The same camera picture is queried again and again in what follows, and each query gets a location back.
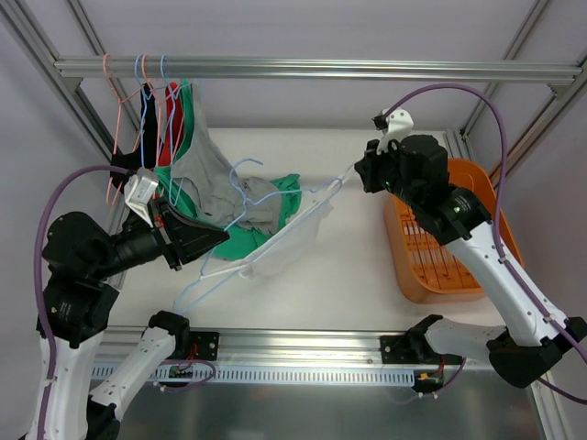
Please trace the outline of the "white tank top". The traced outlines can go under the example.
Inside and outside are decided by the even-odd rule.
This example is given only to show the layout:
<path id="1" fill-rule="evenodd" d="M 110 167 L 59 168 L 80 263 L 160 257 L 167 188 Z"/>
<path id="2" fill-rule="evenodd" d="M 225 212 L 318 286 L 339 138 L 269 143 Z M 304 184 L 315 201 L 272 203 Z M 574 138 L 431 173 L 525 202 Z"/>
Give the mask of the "white tank top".
<path id="1" fill-rule="evenodd" d="M 313 246 L 320 224 L 331 210 L 329 201 L 308 206 L 264 245 L 249 254 L 238 275 L 252 280 L 270 278 L 285 270 Z"/>

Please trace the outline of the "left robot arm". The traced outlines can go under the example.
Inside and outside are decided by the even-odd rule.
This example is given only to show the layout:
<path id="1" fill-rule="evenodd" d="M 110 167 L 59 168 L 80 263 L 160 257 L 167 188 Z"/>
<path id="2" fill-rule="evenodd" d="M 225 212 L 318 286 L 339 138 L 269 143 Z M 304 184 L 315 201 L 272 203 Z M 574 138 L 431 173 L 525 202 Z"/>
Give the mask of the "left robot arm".
<path id="1" fill-rule="evenodd" d="M 114 374 L 90 387 L 92 367 L 118 290 L 107 279 L 164 258 L 180 270 L 229 234 L 181 214 L 164 198 L 149 201 L 147 216 L 132 213 L 109 235 L 88 214 L 57 218 L 43 238 L 50 279 L 40 295 L 37 323 L 42 380 L 27 439 L 114 439 L 141 386 L 166 360 L 194 354 L 187 318 L 159 311 Z"/>

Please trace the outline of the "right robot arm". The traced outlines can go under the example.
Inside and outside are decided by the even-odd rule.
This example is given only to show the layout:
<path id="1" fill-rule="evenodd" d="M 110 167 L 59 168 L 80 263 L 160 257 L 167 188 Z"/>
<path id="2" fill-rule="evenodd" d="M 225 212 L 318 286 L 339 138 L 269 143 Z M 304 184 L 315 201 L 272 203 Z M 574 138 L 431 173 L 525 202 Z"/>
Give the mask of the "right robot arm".
<path id="1" fill-rule="evenodd" d="M 448 153 L 434 137 L 373 139 L 354 169 L 364 192 L 386 191 L 411 209 L 417 225 L 465 266 L 504 322 L 482 326 L 431 314 L 405 334 L 416 361 L 427 364 L 440 355 L 481 360 L 523 389 L 580 346 L 585 320 L 568 317 L 527 276 L 479 197 L 450 182 Z"/>

